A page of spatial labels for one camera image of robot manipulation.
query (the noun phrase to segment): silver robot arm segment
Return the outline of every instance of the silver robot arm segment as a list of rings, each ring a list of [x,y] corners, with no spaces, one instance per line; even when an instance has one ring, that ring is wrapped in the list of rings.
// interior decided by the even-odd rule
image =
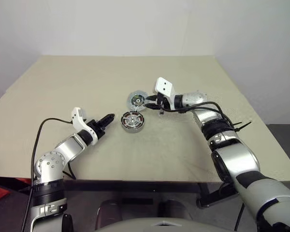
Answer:
[[[170,110],[207,101],[199,92],[178,94],[172,83],[158,78],[157,104]],[[149,104],[148,108],[160,109]],[[253,152],[239,138],[223,115],[207,109],[191,110],[205,136],[220,179],[233,185],[257,222],[259,231],[290,232],[290,190],[281,182],[264,176]]]
[[[53,150],[43,154],[34,165],[33,207],[30,231],[70,231],[72,217],[63,212],[67,209],[64,197],[63,173],[65,166],[80,155],[88,146],[95,145],[105,134],[104,130],[114,120],[108,114],[100,121],[85,123],[85,112],[78,107],[72,111],[72,123],[77,133],[60,142]]]

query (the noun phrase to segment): electric motor part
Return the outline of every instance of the electric motor part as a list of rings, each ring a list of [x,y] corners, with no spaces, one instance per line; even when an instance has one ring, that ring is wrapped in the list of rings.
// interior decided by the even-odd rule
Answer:
[[[144,104],[147,103],[147,97],[147,93],[137,90],[128,96],[127,107],[132,111],[141,111],[146,108]]]
[[[129,133],[137,133],[143,129],[145,120],[143,115],[136,111],[130,111],[121,117],[121,125],[123,129]]]

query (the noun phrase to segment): table surface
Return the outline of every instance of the table surface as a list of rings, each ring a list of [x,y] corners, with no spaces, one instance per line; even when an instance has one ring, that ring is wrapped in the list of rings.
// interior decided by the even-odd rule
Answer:
[[[143,130],[125,132],[120,124],[127,97],[152,93],[158,77],[179,93],[199,90],[235,122],[248,122],[239,136],[257,156],[261,171],[290,180],[290,160],[246,98],[214,57],[63,57],[42,56],[0,99],[0,176],[29,177],[39,124],[48,117],[70,120],[78,106],[88,119],[115,113],[95,146],[71,166],[78,179],[127,181],[220,181],[206,140],[191,113],[145,109]],[[75,132],[69,124],[47,122],[36,158]]]

